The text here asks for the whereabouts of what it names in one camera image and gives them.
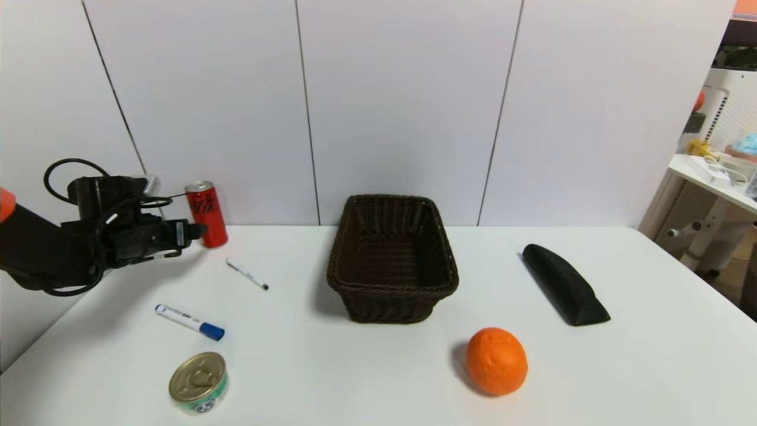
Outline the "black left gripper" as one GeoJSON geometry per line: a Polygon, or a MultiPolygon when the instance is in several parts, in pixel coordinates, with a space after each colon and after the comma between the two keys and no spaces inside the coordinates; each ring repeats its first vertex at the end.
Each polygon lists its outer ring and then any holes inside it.
{"type": "Polygon", "coordinates": [[[187,247],[189,239],[202,240],[206,232],[207,225],[187,224],[186,220],[158,220],[141,225],[136,256],[178,256],[187,247]]]}

